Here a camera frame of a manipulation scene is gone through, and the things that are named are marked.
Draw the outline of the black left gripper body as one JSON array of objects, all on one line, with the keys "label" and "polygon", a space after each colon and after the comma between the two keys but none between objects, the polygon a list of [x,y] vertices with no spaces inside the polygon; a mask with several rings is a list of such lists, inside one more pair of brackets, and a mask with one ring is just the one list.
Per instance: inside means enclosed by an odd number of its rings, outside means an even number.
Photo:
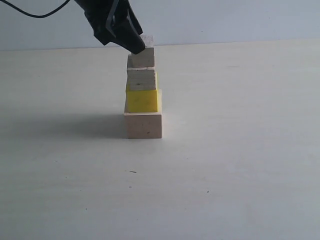
[{"label": "black left gripper body", "polygon": [[93,36],[104,46],[120,43],[116,29],[128,16],[127,0],[77,0],[93,29]]}]

